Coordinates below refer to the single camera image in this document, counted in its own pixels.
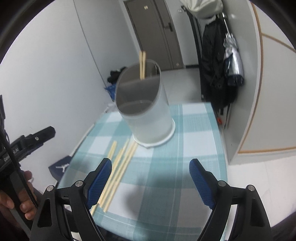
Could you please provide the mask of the person's left hand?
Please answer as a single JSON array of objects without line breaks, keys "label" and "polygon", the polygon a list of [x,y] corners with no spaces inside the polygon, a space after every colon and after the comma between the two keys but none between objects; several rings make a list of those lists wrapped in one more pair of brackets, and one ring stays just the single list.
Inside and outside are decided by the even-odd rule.
[{"label": "person's left hand", "polygon": [[[27,185],[29,186],[30,190],[33,192],[33,186],[30,182],[33,175],[30,171],[24,172],[24,177],[27,180]],[[27,192],[25,189],[20,191],[18,194],[20,199],[20,210],[25,214],[25,218],[27,220],[33,220],[36,215],[36,209],[30,200]],[[15,208],[15,204],[12,199],[3,191],[1,191],[1,214],[10,222],[16,225],[16,220],[11,214],[11,210]]]}]

